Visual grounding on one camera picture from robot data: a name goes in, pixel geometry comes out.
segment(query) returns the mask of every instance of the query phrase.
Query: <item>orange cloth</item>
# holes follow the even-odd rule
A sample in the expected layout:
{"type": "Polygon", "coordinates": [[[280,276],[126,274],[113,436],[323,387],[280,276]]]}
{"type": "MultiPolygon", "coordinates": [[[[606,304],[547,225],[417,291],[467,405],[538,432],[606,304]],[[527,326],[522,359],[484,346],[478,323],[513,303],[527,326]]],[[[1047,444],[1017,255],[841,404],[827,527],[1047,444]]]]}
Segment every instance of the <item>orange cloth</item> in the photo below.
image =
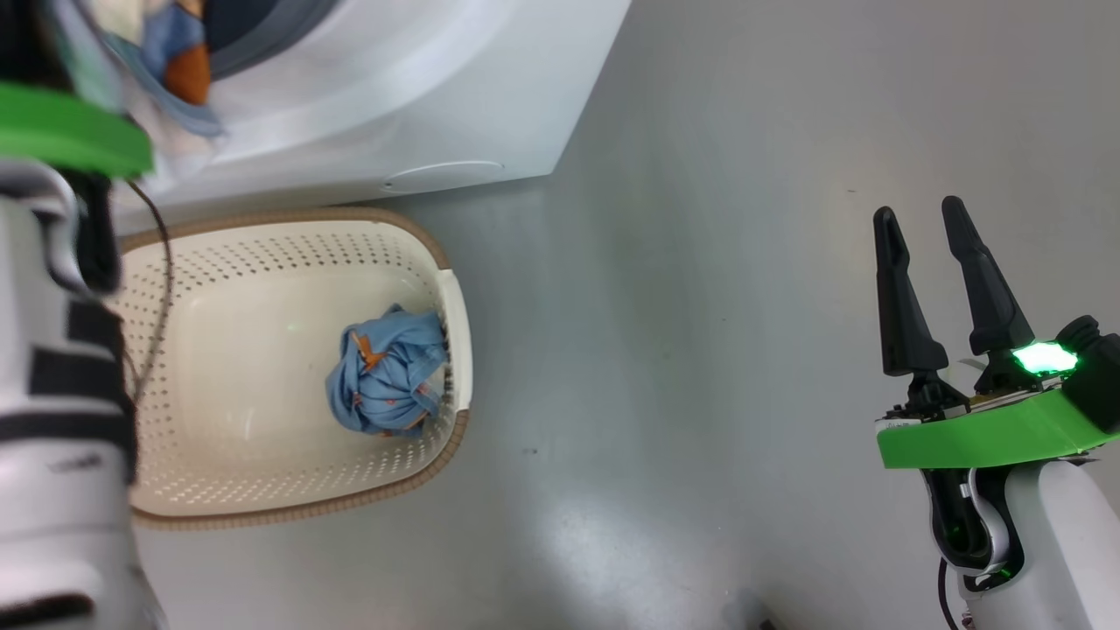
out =
{"type": "Polygon", "coordinates": [[[206,45],[199,44],[168,61],[164,86],[192,105],[205,105],[209,93],[209,54],[206,45]]]}

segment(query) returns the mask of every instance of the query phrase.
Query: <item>black strap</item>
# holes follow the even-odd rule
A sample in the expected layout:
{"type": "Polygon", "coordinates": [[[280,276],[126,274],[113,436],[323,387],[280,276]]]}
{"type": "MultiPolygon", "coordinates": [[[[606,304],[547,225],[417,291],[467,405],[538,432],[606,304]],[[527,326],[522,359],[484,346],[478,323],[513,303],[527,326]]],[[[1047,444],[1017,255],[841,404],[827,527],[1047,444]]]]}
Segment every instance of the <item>black strap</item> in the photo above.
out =
{"type": "Polygon", "coordinates": [[[120,358],[124,340],[121,339],[121,319],[95,302],[72,302],[66,318],[66,336],[72,341],[105,348],[120,358]]]}
{"type": "Polygon", "coordinates": [[[136,478],[137,434],[132,404],[124,415],[26,413],[0,416],[0,442],[13,439],[101,439],[124,451],[127,482],[136,478]]]}
{"type": "Polygon", "coordinates": [[[31,356],[31,396],[76,396],[116,401],[123,393],[121,363],[84,354],[36,349],[31,356]]]}

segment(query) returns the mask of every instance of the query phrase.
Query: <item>basket rim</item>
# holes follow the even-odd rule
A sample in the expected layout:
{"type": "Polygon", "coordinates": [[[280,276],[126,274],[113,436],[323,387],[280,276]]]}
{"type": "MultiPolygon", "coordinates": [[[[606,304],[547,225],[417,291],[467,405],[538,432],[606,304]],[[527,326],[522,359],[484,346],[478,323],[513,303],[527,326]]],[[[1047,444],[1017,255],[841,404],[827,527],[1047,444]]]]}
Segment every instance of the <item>basket rim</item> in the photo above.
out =
{"type": "MultiPolygon", "coordinates": [[[[450,269],[451,263],[444,253],[444,248],[439,242],[411,219],[382,210],[380,207],[360,206],[333,206],[310,210],[281,210],[271,212],[255,212],[251,214],[240,214],[235,216],[224,216],[221,219],[208,219],[184,223],[183,225],[169,226],[168,235],[174,241],[185,237],[205,234],[207,232],[218,232],[233,230],[236,228],[255,228],[258,225],[271,225],[277,223],[307,223],[316,221],[370,221],[372,223],[388,223],[394,228],[400,228],[412,234],[428,250],[428,253],[436,260],[436,266],[440,270],[450,269]]],[[[121,254],[125,254],[134,249],[156,244],[160,242],[159,231],[149,230],[138,234],[124,237],[121,240],[121,254]]]]}
{"type": "MultiPolygon", "coordinates": [[[[424,245],[440,270],[448,270],[451,268],[451,263],[448,261],[447,254],[444,253],[444,249],[439,245],[439,242],[437,242],[436,239],[432,238],[431,234],[429,234],[423,228],[418,225],[411,219],[376,207],[335,206],[311,210],[289,210],[241,214],[222,219],[195,221],[168,228],[168,235],[171,241],[175,241],[176,239],[185,237],[232,230],[235,228],[253,228],[258,225],[271,225],[279,223],[305,223],[318,221],[371,221],[374,223],[386,223],[393,225],[394,228],[400,228],[401,230],[410,233],[424,245]]],[[[124,256],[132,250],[156,244],[158,242],[160,242],[160,237],[159,232],[156,230],[125,237],[121,240],[121,256],[124,256]]],[[[467,430],[467,424],[469,420],[470,409],[459,410],[455,416],[455,425],[451,427],[451,435],[442,451],[440,451],[439,455],[437,455],[431,463],[420,469],[414,474],[385,485],[379,485],[376,488],[371,488],[353,494],[345,494],[343,497],[335,497],[333,499],[324,499],[321,501],[301,503],[298,506],[289,506],[286,508],[189,517],[172,517],[148,512],[132,506],[130,501],[129,508],[132,510],[132,521],[133,524],[147,529],[165,531],[203,531],[288,522],[375,503],[391,497],[404,494],[405,492],[416,490],[417,488],[420,488],[424,483],[431,481],[433,476],[444,470],[444,466],[450,462],[456,451],[458,451],[459,445],[463,442],[463,435],[467,430]]]]}

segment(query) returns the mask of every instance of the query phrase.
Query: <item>green led light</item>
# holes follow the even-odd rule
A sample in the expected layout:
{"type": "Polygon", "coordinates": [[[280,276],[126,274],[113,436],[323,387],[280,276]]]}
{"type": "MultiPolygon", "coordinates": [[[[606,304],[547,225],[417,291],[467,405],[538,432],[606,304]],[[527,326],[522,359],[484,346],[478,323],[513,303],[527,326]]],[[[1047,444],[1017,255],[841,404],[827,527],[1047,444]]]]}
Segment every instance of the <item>green led light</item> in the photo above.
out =
{"type": "Polygon", "coordinates": [[[1067,372],[1077,364],[1076,354],[1062,350],[1062,346],[1054,342],[1033,343],[1011,354],[1032,374],[1067,372]]]}

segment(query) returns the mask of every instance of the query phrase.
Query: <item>washing machine drum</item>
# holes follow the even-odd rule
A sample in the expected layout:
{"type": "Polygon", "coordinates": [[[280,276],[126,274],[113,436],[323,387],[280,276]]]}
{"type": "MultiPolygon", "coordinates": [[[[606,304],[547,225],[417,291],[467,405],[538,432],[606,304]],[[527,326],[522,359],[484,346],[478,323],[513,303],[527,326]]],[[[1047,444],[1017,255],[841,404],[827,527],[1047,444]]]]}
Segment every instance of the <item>washing machine drum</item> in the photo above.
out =
{"type": "Polygon", "coordinates": [[[311,31],[337,0],[209,0],[203,21],[214,81],[290,48],[311,31]]]}

